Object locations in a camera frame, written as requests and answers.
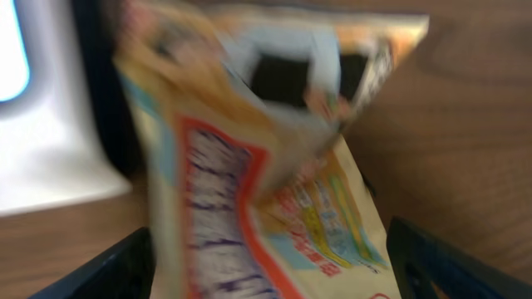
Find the yellow snack bag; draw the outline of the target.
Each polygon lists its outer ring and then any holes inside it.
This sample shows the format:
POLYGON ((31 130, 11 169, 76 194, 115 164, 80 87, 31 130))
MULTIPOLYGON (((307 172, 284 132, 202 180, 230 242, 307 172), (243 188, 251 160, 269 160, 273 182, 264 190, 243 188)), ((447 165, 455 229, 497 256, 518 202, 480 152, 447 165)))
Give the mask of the yellow snack bag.
POLYGON ((344 139, 423 14, 125 1, 114 62, 149 161, 159 298, 397 298, 344 139))

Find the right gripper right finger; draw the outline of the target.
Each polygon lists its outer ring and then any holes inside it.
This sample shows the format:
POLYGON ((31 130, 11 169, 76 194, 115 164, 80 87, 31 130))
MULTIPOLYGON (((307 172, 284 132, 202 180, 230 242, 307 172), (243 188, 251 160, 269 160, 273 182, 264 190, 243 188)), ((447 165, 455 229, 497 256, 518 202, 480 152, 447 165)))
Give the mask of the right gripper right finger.
POLYGON ((403 298, 531 298, 531 285, 470 257, 402 218, 393 218, 387 251, 403 298))

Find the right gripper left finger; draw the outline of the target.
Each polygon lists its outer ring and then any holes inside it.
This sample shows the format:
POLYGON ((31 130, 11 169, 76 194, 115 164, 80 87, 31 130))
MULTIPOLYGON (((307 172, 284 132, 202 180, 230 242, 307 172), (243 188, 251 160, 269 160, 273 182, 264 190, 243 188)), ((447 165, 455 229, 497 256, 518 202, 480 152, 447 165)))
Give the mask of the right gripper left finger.
POLYGON ((149 299, 155 266, 150 230, 139 228, 30 299, 149 299))

